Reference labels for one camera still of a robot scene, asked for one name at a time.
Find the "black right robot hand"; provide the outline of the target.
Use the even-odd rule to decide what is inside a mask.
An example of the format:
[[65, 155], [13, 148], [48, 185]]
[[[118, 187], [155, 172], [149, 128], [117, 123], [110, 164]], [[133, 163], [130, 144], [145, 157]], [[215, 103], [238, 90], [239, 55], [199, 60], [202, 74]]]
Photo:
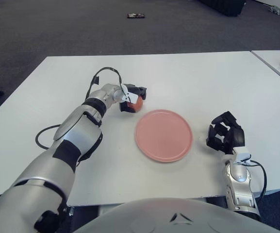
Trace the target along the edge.
[[244, 130], [231, 112], [224, 112], [212, 120], [206, 145], [225, 154], [233, 154], [235, 147], [245, 146]]

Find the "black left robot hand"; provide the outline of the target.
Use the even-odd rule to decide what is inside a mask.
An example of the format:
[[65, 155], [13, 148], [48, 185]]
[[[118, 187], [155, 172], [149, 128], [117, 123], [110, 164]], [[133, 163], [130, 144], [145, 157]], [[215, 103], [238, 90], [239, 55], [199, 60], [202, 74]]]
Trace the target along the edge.
[[122, 85], [122, 99], [119, 103], [121, 112], [137, 113], [146, 99], [147, 89], [133, 84]]

